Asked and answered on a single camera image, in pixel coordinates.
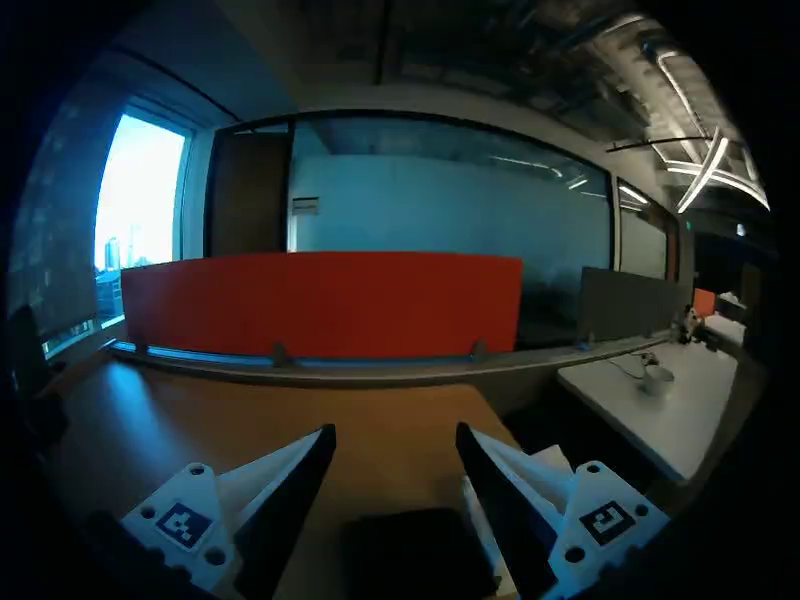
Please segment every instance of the wooden desk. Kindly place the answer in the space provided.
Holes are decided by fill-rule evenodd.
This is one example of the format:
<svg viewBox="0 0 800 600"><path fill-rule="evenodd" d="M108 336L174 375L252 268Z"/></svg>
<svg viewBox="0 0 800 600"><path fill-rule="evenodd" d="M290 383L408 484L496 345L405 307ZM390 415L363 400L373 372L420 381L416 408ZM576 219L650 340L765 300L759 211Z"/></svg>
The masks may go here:
<svg viewBox="0 0 800 600"><path fill-rule="evenodd" d="M668 477L690 479L699 469L728 403L737 361L705 344L647 348L675 374L668 395L653 398L626 375L641 359L626 354L559 369L558 379L640 449Z"/></svg>
<svg viewBox="0 0 800 600"><path fill-rule="evenodd" d="M221 473L334 423L337 450L276 598L337 598L338 535L362 515L462 510L463 420L513 439L472 387L304 390L193 379L116 362L62 390L70 428L52 477L73 514L127 513L177 470Z"/></svg>

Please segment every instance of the orange partition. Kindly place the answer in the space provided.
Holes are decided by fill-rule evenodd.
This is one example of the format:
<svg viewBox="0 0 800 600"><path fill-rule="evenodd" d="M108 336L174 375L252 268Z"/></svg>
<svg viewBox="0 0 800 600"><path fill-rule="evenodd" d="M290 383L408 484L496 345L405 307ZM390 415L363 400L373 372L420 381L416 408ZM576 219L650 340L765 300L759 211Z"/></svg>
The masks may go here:
<svg viewBox="0 0 800 600"><path fill-rule="evenodd" d="M249 254L122 271L132 342L267 356L411 358L513 350L516 258L422 252Z"/></svg>
<svg viewBox="0 0 800 600"><path fill-rule="evenodd" d="M694 288L694 311L701 319L714 314L714 305L717 301L717 295L714 292Z"/></svg>

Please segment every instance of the wooden door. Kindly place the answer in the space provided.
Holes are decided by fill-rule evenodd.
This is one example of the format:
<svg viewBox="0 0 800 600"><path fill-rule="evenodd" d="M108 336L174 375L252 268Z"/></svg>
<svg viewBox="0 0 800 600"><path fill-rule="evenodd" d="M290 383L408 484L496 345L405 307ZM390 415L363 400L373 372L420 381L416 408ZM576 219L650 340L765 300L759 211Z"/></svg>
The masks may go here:
<svg viewBox="0 0 800 600"><path fill-rule="evenodd" d="M205 256L286 250L287 133L217 140L206 205Z"/></svg>

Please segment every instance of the mug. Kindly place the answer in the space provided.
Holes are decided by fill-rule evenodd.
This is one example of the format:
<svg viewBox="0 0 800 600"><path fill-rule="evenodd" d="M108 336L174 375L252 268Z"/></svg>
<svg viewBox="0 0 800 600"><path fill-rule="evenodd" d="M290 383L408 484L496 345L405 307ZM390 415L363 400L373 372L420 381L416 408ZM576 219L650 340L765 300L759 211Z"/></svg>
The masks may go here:
<svg viewBox="0 0 800 600"><path fill-rule="evenodd" d="M665 396L675 381L675 375L669 369L658 365L647 365L644 368L642 387L651 396Z"/></svg>

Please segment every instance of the cable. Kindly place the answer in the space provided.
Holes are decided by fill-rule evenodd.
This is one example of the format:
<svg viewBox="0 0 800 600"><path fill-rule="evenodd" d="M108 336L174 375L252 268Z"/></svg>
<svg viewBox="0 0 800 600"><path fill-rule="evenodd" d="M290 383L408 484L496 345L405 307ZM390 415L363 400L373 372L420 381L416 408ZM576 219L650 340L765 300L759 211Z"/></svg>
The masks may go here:
<svg viewBox="0 0 800 600"><path fill-rule="evenodd" d="M642 378L644 377L644 373L642 373L641 375L634 375L633 373L631 373L630 371L628 371L628 369L626 369L625 367L623 367L621 364L619 364L619 363L617 363L617 362L614 362L614 361L613 361L613 360L611 360L610 358L607 358L607 359L606 359L606 362L609 362L609 363L611 363L612 365L614 365L615 367L617 367L617 368L618 368L620 371L622 371L623 373L625 373L625 375L627 375L628 377L631 377L631 378L633 378L633 379L642 379Z"/></svg>

